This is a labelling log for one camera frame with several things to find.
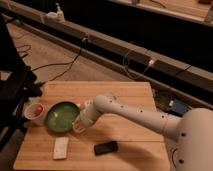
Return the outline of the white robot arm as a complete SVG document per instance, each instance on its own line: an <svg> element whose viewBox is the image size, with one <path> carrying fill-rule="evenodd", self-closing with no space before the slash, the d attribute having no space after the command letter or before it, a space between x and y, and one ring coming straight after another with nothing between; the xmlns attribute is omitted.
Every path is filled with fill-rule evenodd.
<svg viewBox="0 0 213 171"><path fill-rule="evenodd" d="M212 110L193 108L178 117L122 104L112 93L104 93L86 102L73 123L73 129L83 132L108 113L126 118L176 142L176 171L213 171Z"/></svg>

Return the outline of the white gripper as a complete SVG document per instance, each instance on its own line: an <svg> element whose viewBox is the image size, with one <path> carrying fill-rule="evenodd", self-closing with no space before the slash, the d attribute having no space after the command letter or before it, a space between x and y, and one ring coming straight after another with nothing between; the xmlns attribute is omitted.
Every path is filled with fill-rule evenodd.
<svg viewBox="0 0 213 171"><path fill-rule="evenodd" d="M92 104L92 101L83 102L81 104L81 108L83 108L83 110L80 112L80 121L85 128L94 125L101 116L101 113L95 108L94 104ZM73 131L76 133L83 132L84 128L81 124L74 124Z"/></svg>

